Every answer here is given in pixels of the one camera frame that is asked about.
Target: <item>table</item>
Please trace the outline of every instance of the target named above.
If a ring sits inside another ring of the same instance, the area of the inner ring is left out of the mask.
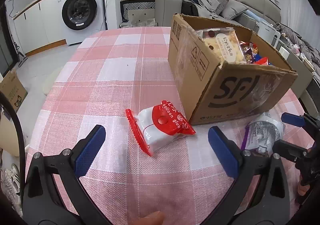
[[[212,124],[194,126],[195,136],[159,149],[153,158],[141,151],[129,129],[127,108],[139,112],[166,99],[183,113],[167,61],[169,40],[170,28],[161,27],[108,30],[84,40],[57,77],[33,131],[27,169],[35,152],[59,154],[96,124],[105,127],[106,141],[80,180],[113,224],[132,223],[157,210],[166,214],[164,224],[198,224],[232,183],[208,144]],[[291,90],[270,110],[277,120],[283,112],[303,113]],[[253,118],[215,125],[240,146],[244,127]],[[302,147],[313,143],[302,128],[287,124],[284,140]],[[293,215],[299,172],[286,160],[284,167]],[[66,206],[75,212],[61,180],[56,180]]]

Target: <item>wooden baseboard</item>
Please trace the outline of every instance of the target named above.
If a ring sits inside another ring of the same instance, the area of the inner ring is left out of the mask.
[[[38,54],[38,53],[43,52],[43,51],[46,51],[48,49],[56,48],[56,47],[59,47],[59,46],[62,46],[62,45],[66,45],[66,44],[67,44],[66,40],[63,39],[63,40],[60,40],[60,41],[45,45],[43,47],[37,48],[35,50],[32,50],[32,51],[26,53],[26,56],[33,56],[35,54]]]

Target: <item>screw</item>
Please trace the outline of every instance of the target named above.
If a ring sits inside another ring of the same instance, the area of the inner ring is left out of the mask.
[[[249,157],[249,156],[251,156],[251,152],[246,149],[246,150],[243,151],[243,155],[244,155],[245,157]]]
[[[64,156],[68,156],[68,155],[70,155],[70,153],[71,153],[71,150],[70,149],[65,149],[64,151],[62,151],[62,155],[64,155]]]
[[[37,153],[35,153],[35,154],[33,155],[33,157],[34,157],[35,159],[39,158],[40,156],[41,156],[41,154],[40,154],[39,152],[37,152]]]
[[[274,154],[273,154],[273,157],[274,157],[275,159],[280,159],[280,155],[279,155],[278,153],[274,153]]]

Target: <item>white cabinet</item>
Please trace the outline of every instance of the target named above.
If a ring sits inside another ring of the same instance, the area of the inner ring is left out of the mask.
[[[61,9],[57,0],[40,1],[40,11],[47,38],[50,43],[63,40]]]
[[[57,0],[41,0],[14,20],[25,53],[65,39]]]
[[[27,20],[27,26],[28,26],[28,33],[27,33],[27,36],[29,39],[28,50],[32,51],[34,49],[37,49],[49,44],[47,35],[45,33],[44,25],[42,22],[39,3],[27,9],[25,14],[26,14],[26,20]]]

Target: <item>white curtain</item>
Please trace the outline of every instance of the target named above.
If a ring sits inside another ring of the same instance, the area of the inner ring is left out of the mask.
[[[281,23],[287,25],[320,51],[320,16],[308,0],[280,0]]]

